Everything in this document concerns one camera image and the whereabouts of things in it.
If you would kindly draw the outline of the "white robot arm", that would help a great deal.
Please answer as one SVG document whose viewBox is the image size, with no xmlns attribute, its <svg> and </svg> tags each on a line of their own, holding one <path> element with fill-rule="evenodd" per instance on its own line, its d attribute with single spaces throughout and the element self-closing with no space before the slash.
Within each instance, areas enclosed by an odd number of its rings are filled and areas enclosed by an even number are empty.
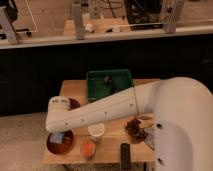
<svg viewBox="0 0 213 171">
<path fill-rule="evenodd" d="M 146 113 L 155 115 L 156 171 L 213 171 L 213 94 L 192 78 L 137 85 L 77 109 L 55 96 L 46 129 L 62 132 Z"/>
</svg>

